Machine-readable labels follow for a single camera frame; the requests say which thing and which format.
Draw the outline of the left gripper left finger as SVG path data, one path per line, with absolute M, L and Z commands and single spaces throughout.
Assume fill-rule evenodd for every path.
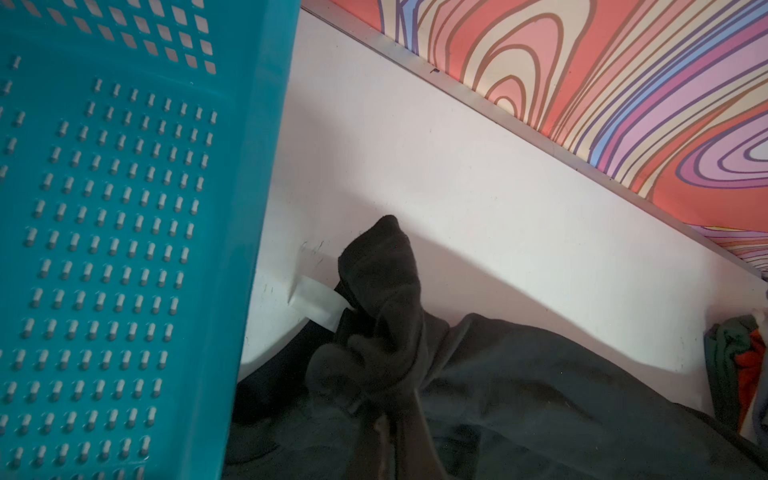
M 387 480 L 391 478 L 391 427 L 385 413 L 373 413 L 361 424 L 353 455 L 353 478 Z

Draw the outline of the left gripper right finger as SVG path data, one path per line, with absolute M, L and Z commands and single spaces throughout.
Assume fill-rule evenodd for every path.
M 395 478 L 447 478 L 417 395 L 411 395 L 395 415 Z

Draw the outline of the black t shirt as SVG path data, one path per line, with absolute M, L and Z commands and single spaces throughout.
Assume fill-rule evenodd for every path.
M 350 307 L 306 325 L 237 387 L 223 477 L 361 479 L 363 438 L 417 398 L 451 479 L 763 479 L 767 454 L 556 333 L 427 313 L 408 236 L 387 215 L 338 260 Z

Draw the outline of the teal plastic basket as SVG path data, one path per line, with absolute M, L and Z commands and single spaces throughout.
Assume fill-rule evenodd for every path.
M 1 475 L 217 479 L 300 5 L 1 5 Z

